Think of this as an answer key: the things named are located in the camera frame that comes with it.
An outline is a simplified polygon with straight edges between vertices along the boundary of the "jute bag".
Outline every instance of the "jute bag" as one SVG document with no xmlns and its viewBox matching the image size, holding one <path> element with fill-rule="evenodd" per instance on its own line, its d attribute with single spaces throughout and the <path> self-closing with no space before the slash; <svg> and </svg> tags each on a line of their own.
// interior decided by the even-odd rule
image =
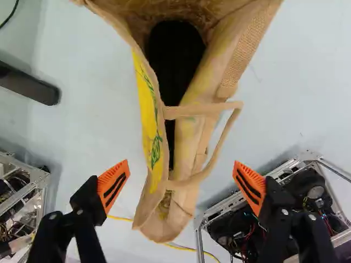
<svg viewBox="0 0 351 263">
<path fill-rule="evenodd" d="M 193 218 L 200 182 L 209 175 L 224 139 L 242 108 L 226 102 L 275 15 L 281 0 L 74 0 L 110 23 L 131 46 L 143 126 L 148 176 L 133 228 L 168 242 Z M 186 20 L 199 31 L 206 51 L 181 103 L 165 106 L 157 77 L 144 55 L 152 27 Z M 233 110 L 210 157 L 207 145 L 224 110 Z M 175 119 L 174 168 L 168 170 L 165 119 Z"/>
</svg>

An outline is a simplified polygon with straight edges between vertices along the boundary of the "light blue floor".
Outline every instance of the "light blue floor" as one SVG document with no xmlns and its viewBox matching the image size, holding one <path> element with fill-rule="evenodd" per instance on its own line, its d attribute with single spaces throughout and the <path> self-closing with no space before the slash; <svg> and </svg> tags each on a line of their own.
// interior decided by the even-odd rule
<svg viewBox="0 0 351 263">
<path fill-rule="evenodd" d="M 14 0 L 3 2 L 0 20 Z M 267 171 L 311 148 L 351 171 L 350 12 L 347 0 L 284 2 L 242 76 L 233 99 L 245 106 L 201 185 L 200 206 L 233 188 L 236 159 Z M 58 185 L 49 208 L 68 211 L 71 194 L 90 175 L 126 158 L 131 177 L 111 214 L 132 217 L 146 167 L 127 44 L 86 8 L 69 1 L 21 0 L 14 19 L 0 31 L 0 60 L 57 85 L 63 94 L 58 106 L 47 107 L 0 88 L 0 147 L 26 149 L 30 154 L 22 157 L 29 162 L 49 164 L 53 188 Z M 227 117 L 218 123 L 210 150 Z M 148 242 L 130 227 L 107 220 L 99 229 L 110 262 L 195 262 L 194 253 Z M 229 261 L 228 253 L 204 239 L 205 249 L 222 263 Z M 191 225 L 176 242 L 194 247 Z"/>
</svg>

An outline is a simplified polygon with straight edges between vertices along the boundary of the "bag strap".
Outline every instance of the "bag strap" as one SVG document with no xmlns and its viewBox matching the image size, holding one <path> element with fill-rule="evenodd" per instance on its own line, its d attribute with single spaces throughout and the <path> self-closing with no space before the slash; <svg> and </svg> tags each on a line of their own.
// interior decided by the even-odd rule
<svg viewBox="0 0 351 263">
<path fill-rule="evenodd" d="M 207 163 L 206 167 L 199 173 L 196 173 L 185 180 L 167 180 L 166 181 L 166 189 L 168 190 L 181 190 L 187 187 L 196 186 L 203 179 L 208 177 L 211 170 L 214 167 L 219 155 L 219 151 L 223 146 L 226 136 L 229 133 L 229 130 L 241 112 L 243 103 L 241 101 L 234 102 L 223 102 L 216 104 L 201 104 L 201 105 L 189 105 L 189 106 L 179 106 L 179 107 L 166 107 L 164 111 L 164 118 L 168 119 L 176 119 L 181 117 L 189 117 L 194 115 L 208 115 L 213 114 L 215 112 L 220 112 L 223 110 L 227 110 L 229 108 L 234 108 L 231 116 L 229 117 L 223 132 L 219 138 L 219 141 L 216 145 L 216 148 L 213 151 L 210 161 Z"/>
<path fill-rule="evenodd" d="M 168 120 L 193 117 L 206 116 L 214 113 L 221 113 L 224 110 L 231 110 L 232 108 L 242 108 L 242 101 L 229 101 L 210 104 L 193 104 L 185 106 L 163 107 L 163 118 Z"/>
</svg>

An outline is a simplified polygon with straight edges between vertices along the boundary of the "bag opening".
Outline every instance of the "bag opening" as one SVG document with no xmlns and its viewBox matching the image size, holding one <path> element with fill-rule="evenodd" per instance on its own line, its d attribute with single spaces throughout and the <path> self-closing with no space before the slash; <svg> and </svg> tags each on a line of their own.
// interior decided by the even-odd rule
<svg viewBox="0 0 351 263">
<path fill-rule="evenodd" d="M 197 29 L 182 20 L 156 24 L 145 43 L 145 55 L 155 71 L 162 101 L 178 106 L 199 65 L 205 44 Z M 174 165 L 174 129 L 176 121 L 165 121 L 169 147 L 169 170 Z"/>
</svg>

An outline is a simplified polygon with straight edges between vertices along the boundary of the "wire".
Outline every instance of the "wire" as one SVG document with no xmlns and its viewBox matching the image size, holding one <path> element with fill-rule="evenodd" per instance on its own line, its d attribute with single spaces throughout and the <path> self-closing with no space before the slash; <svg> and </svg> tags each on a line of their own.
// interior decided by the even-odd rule
<svg viewBox="0 0 351 263">
<path fill-rule="evenodd" d="M 133 222 L 133 219 L 130 218 L 122 218 L 119 216 L 113 216 L 113 215 L 108 215 L 108 218 L 114 219 L 114 220 L 121 220 L 121 221 L 126 221 L 126 222 Z M 192 251 L 192 252 L 196 252 L 196 249 L 194 248 L 188 248 L 188 247 L 183 247 L 181 245 L 171 245 L 171 244 L 167 244 L 167 243 L 162 243 L 162 245 L 165 245 L 166 247 L 169 248 L 173 248 L 173 249 L 178 249 L 178 250 L 183 250 L 183 251 Z M 213 258 L 217 263 L 220 263 L 220 261 L 210 252 L 204 251 L 203 252 L 205 255 Z"/>
<path fill-rule="evenodd" d="M 108 215 L 108 218 L 115 219 L 115 220 L 121 220 L 121 221 L 127 221 L 127 222 L 133 222 L 133 219 L 130 218 L 121 218 L 119 216 L 113 216 L 113 215 Z"/>
<path fill-rule="evenodd" d="M 9 16 L 1 23 L 0 29 L 2 29 L 2 28 L 7 24 L 7 22 L 12 18 L 12 16 L 15 14 L 19 2 L 20 2 L 20 0 L 16 0 L 16 3 L 15 3 L 15 5 L 13 6 L 13 9 L 12 9 L 11 13 L 10 13 Z"/>
</svg>

